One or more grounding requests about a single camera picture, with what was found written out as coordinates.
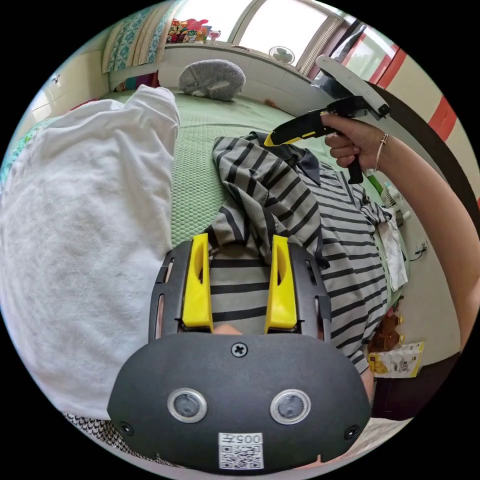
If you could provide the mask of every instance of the bracelet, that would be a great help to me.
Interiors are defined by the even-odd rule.
[[[375,169],[373,170],[374,172],[378,170],[380,154],[382,153],[382,148],[387,143],[388,137],[389,137],[389,134],[385,133],[385,135],[383,135],[383,138],[380,140],[380,146],[378,147],[378,152],[376,154]]]

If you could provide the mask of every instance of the electrical outlet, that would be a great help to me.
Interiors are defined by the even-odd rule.
[[[429,243],[426,240],[420,241],[415,245],[415,254],[426,254],[430,251]]]

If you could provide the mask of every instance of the gray striped polo shirt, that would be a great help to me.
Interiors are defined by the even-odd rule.
[[[265,147],[266,135],[217,138],[213,161],[229,193],[206,229],[213,321],[264,331],[273,235],[317,261],[331,300],[333,344],[358,371],[361,348],[387,311],[387,280],[373,234],[391,214],[360,185],[294,145]]]

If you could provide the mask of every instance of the white cloth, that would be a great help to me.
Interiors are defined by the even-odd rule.
[[[345,458],[355,457],[379,447],[406,427],[407,424],[410,423],[410,420],[412,420],[412,418],[401,421],[388,420],[386,418],[371,418],[356,442],[345,454]]]
[[[63,411],[109,419],[123,363],[148,342],[171,244],[173,94],[141,86],[53,121],[0,198],[0,305],[38,386]]]
[[[407,269],[405,268],[404,256],[400,242],[399,227],[395,217],[395,210],[389,208],[391,219],[378,224],[378,233],[385,250],[385,261],[390,276],[390,287],[396,292],[402,285],[408,282]]]

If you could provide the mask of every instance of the screw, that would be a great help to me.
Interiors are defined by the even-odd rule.
[[[244,343],[234,343],[230,351],[234,357],[241,358],[247,354],[249,349]]]
[[[353,425],[345,432],[345,440],[352,440],[360,433],[360,429]]]
[[[134,434],[134,429],[126,422],[126,421],[121,421],[120,424],[120,430],[125,434],[131,437]]]

